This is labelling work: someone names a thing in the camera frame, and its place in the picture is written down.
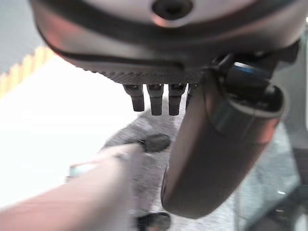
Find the gray carpet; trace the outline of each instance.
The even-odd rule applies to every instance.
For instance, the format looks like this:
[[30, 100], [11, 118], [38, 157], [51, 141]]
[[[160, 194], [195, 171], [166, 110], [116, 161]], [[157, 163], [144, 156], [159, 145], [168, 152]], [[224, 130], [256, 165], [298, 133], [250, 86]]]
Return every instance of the gray carpet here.
[[[164, 133], [174, 141], [185, 110], [185, 98], [180, 106], [179, 116], [168, 115], [168, 102], [163, 102], [163, 115], [152, 116], [144, 112], [138, 119], [119, 131], [107, 146], [123, 144], [127, 140], [139, 139], [147, 135]], [[163, 211], [160, 203], [160, 186], [169, 159], [168, 150], [158, 154], [144, 154], [138, 160], [140, 167], [135, 169], [133, 190], [135, 208], [146, 211]], [[233, 231], [244, 230], [247, 222], [253, 220], [265, 205], [282, 198], [277, 191], [290, 191], [298, 183], [298, 175], [292, 157], [291, 147], [283, 125], [255, 168], [235, 192], [212, 214], [197, 220], [172, 216], [172, 231]]]

